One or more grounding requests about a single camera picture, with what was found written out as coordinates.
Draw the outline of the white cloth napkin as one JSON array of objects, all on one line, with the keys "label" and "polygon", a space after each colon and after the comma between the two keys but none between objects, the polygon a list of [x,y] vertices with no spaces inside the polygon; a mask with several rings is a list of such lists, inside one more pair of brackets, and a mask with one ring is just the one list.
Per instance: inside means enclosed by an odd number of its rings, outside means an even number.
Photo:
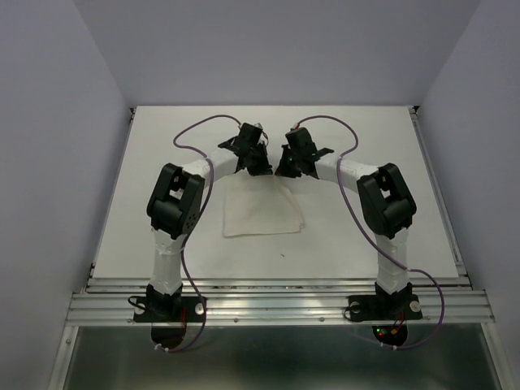
[{"label": "white cloth napkin", "polygon": [[241,171],[225,179],[224,237],[293,234],[304,226],[297,199],[277,176]]}]

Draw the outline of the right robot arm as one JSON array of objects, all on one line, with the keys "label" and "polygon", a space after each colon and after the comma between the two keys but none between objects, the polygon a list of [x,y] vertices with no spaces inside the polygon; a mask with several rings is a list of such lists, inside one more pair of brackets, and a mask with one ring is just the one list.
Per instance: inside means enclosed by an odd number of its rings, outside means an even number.
[{"label": "right robot arm", "polygon": [[348,296],[344,316],[356,323],[421,319],[423,313],[406,266],[408,228],[417,206],[399,168],[393,163],[377,167],[355,162],[332,149],[318,149],[306,128],[292,129],[285,137],[276,175],[311,176],[338,184],[341,192],[356,193],[364,221],[354,217],[354,222],[360,229],[370,229],[362,234],[377,252],[375,292]]}]

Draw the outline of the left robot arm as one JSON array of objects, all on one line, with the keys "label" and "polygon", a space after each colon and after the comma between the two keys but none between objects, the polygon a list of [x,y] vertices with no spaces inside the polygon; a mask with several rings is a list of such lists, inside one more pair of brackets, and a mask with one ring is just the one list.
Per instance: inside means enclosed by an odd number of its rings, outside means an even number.
[{"label": "left robot arm", "polygon": [[251,176],[272,173],[263,135],[261,124],[242,123],[238,134],[212,153],[201,153],[183,166],[163,166],[146,207],[154,234],[154,269],[145,296],[136,301],[141,311],[134,314],[136,322],[177,322],[192,303],[182,298],[181,257],[202,215],[203,196],[217,180],[239,171]]}]

